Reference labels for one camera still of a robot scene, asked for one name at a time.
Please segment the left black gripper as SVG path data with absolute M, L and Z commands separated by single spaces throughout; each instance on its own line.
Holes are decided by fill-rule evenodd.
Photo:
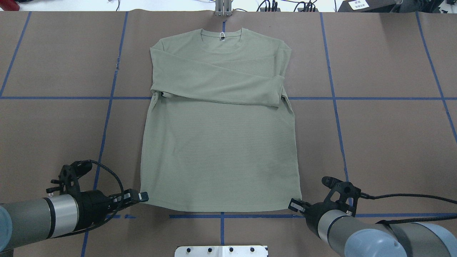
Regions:
M 88 174 L 93 165 L 104 169 L 118 183 L 120 192 L 106 196 L 98 189 L 82 191 L 79 179 Z M 47 189 L 51 221 L 54 232 L 87 232 L 103 226 L 112 220 L 118 211 L 130 204 L 149 201 L 147 192 L 125 189 L 119 176 L 98 161 L 75 161 L 63 165 L 55 187 Z

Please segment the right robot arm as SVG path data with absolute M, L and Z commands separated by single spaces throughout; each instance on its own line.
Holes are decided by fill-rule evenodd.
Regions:
M 455 204 L 455 200 L 426 194 L 371 196 L 351 182 L 323 177 L 330 189 L 323 202 L 310 204 L 292 198 L 289 209 L 300 213 L 307 227 L 341 257 L 455 257 L 456 237 L 436 221 L 454 220 L 456 215 L 406 218 L 364 223 L 356 218 L 357 202 L 387 197 L 425 197 Z

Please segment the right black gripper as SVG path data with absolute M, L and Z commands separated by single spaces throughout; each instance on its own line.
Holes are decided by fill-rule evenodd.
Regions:
M 352 217 L 356 215 L 357 202 L 361 197 L 361 189 L 351 182 L 343 182 L 334 177 L 322 177 L 322 184 L 330 189 L 323 202 L 307 207 L 307 202 L 298 198 L 291 198 L 288 209 L 302 213 L 306 223 L 318 223 L 328 211 L 339 210 Z

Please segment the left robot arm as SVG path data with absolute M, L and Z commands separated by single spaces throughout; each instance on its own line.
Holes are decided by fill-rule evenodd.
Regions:
M 82 191 L 79 179 L 92 166 L 108 171 L 120 192 L 106 196 L 100 190 Z M 18 247 L 83 234 L 112 220 L 118 211 L 149 200 L 147 192 L 125 189 L 119 176 L 95 160 L 63 165 L 58 178 L 51 181 L 47 197 L 1 204 L 1 256 L 12 257 Z

